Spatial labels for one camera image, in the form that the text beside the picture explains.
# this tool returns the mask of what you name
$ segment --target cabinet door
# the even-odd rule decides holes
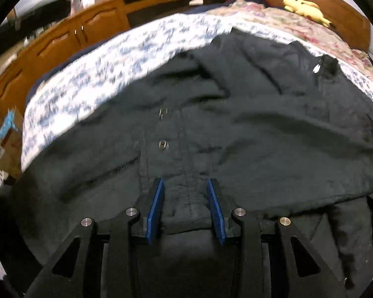
[[[116,4],[98,5],[82,17],[78,28],[84,38],[85,45],[93,45],[130,28],[124,12],[123,1]]]
[[[27,66],[32,66],[37,77],[50,71],[68,57],[82,49],[81,38],[76,35],[76,25],[58,24],[43,33],[30,46]]]
[[[23,64],[15,60],[0,76],[0,114],[2,118],[7,110],[14,106],[23,114],[25,100],[29,89],[35,81],[33,73],[23,68]]]

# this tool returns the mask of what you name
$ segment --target blue gripper pad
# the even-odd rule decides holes
[[[146,240],[149,244],[156,236],[157,226],[159,225],[159,218],[163,206],[164,189],[164,181],[160,178],[147,218]]]
[[[219,239],[220,243],[224,244],[225,239],[227,238],[224,224],[224,216],[222,214],[216,190],[214,189],[214,185],[211,179],[207,180],[207,199],[216,236]]]

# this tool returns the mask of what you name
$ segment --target bedspread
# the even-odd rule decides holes
[[[299,41],[312,55],[325,53],[295,35],[240,17],[174,14],[122,33],[51,77],[28,104],[23,126],[21,167],[54,139],[90,115],[132,81],[176,53],[204,46],[232,28],[280,43]],[[373,101],[373,82],[339,59],[344,74]]]
[[[295,35],[345,61],[373,81],[373,66],[366,53],[351,49],[335,32],[298,14],[265,8],[262,4],[245,0],[237,0],[230,6],[210,10],[207,14],[239,17]]]

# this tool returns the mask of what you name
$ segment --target floral blanket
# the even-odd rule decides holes
[[[237,0],[230,6],[210,10],[207,14],[238,17],[290,33],[345,61],[373,82],[373,66],[365,52],[351,49],[330,29],[298,14],[265,8],[262,4],[245,0]]]

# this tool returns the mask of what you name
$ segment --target metal screw head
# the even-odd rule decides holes
[[[246,215],[246,210],[243,208],[237,208],[233,211],[235,215],[237,216],[245,216]]]
[[[287,217],[282,217],[279,222],[284,226],[289,226],[291,224],[291,220],[289,220]]]
[[[83,225],[83,226],[90,226],[92,222],[93,221],[92,221],[91,218],[86,217],[85,219],[82,219],[82,221],[80,222],[80,224]]]
[[[134,207],[130,207],[129,209],[126,209],[126,215],[128,216],[134,216],[138,213],[138,210]]]

